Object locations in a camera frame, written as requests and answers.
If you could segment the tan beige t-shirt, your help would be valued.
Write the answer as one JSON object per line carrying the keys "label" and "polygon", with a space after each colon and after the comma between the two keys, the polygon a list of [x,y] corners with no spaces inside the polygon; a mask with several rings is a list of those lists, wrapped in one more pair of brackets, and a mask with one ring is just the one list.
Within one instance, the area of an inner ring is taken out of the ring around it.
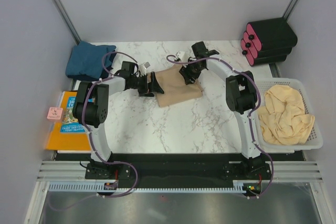
{"label": "tan beige t-shirt", "polygon": [[159,107],[163,108],[203,96],[203,89],[199,82],[185,84],[183,76],[179,73],[180,69],[180,65],[174,65],[155,72],[155,77],[164,91],[164,94],[155,95]]}

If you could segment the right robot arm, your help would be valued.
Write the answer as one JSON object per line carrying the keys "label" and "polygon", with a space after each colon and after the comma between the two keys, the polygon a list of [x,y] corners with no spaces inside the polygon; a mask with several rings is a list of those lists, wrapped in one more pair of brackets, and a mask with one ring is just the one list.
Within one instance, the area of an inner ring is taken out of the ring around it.
{"label": "right robot arm", "polygon": [[219,57],[217,50],[208,50],[204,42],[192,45],[194,56],[189,57],[180,51],[174,61],[182,63],[179,73],[186,85],[194,84],[203,70],[210,70],[225,81],[225,100],[233,111],[238,123],[242,142],[241,154],[246,159],[254,159],[261,155],[257,145],[256,107],[260,104],[259,91],[254,76],[250,71],[239,71]]}

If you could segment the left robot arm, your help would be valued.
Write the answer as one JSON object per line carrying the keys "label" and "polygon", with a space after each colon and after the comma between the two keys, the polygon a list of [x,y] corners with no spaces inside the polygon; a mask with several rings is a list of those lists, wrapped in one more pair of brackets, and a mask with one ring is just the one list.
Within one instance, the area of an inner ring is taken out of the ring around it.
{"label": "left robot arm", "polygon": [[108,145],[104,123],[107,119],[109,97],[125,90],[137,90],[140,97],[154,97],[164,94],[154,72],[142,73],[135,62],[124,61],[114,76],[96,82],[82,81],[79,84],[73,116],[88,135],[91,149],[91,163],[96,164],[97,173],[111,178],[115,165],[110,159],[112,151]]}

